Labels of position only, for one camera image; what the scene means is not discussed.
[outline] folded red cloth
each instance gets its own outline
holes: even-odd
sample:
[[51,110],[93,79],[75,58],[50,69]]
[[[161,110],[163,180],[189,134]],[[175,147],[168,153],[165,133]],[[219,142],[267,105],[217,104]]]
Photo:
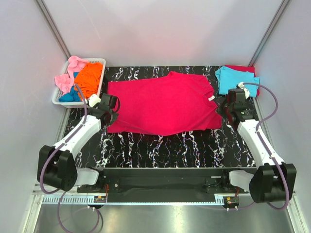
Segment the folded red cloth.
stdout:
[[219,129],[222,118],[205,76],[170,72],[162,78],[109,82],[108,94],[120,99],[118,119],[109,133],[171,135]]
[[[243,67],[243,66],[231,66],[231,65],[225,65],[225,67],[228,67],[230,69],[234,69],[237,71],[243,71],[243,72],[250,72],[250,73],[254,73],[254,76],[256,77],[256,73],[255,73],[255,67]],[[257,89],[257,96],[259,96],[260,92],[259,92],[259,88]]]

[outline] marble tabletop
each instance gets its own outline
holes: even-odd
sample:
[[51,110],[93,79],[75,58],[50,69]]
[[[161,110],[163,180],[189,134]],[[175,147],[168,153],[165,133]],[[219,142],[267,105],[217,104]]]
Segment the marble tabletop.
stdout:
[[[109,81],[157,78],[170,71],[204,75],[214,88],[214,101],[219,105],[224,96],[217,94],[215,66],[195,67],[106,67]],[[249,111],[256,113],[253,100]],[[82,109],[71,109],[65,134],[78,124]],[[223,119],[218,130],[190,131],[170,136],[139,133],[95,134],[76,158],[78,167],[250,167],[255,161],[244,140]]]

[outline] reflective metal surface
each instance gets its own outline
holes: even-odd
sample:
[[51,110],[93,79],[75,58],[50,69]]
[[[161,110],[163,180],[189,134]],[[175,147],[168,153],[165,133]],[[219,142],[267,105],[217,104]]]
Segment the reflective metal surface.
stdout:
[[[241,206],[250,197],[241,197]],[[96,213],[82,210],[81,205],[62,205],[61,218],[68,230],[85,233],[95,225]],[[57,205],[43,204],[36,233],[61,233],[57,222]],[[292,233],[287,211],[276,211],[267,204],[227,212],[220,206],[104,206],[100,209],[104,226],[102,233]]]

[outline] white plastic basket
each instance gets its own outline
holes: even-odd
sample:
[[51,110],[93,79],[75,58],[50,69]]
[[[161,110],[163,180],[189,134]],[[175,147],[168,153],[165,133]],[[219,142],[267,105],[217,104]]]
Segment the white plastic basket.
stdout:
[[[96,63],[99,62],[103,65],[103,70],[101,74],[101,79],[99,81],[99,86],[98,86],[98,91],[97,91],[97,96],[99,97],[101,93],[101,88],[103,84],[103,79],[104,79],[104,71],[105,71],[105,66],[106,66],[106,60],[103,58],[83,58],[85,60],[88,60],[91,63]],[[68,74],[67,68],[68,68],[69,62],[66,61],[66,63],[63,66],[61,74]],[[55,93],[53,95],[52,102],[54,104],[60,104],[63,105],[66,108],[83,108],[83,102],[59,102],[59,98],[63,96],[63,92],[57,87],[55,90]]]

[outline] folded blue cloth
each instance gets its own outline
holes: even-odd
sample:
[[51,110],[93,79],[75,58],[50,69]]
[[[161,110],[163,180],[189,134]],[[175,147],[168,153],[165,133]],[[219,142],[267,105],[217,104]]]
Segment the folded blue cloth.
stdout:
[[[237,84],[240,82],[259,84],[259,77],[254,77],[254,73],[237,71],[228,67],[221,67],[215,72],[215,75],[218,80],[218,93],[220,95],[228,94],[229,89],[237,88]],[[245,87],[249,90],[251,97],[257,96],[258,86],[245,85]]]
[[81,99],[78,95],[78,92],[74,90],[74,86],[71,87],[70,92],[64,94],[61,98],[59,98],[60,102],[80,102]]

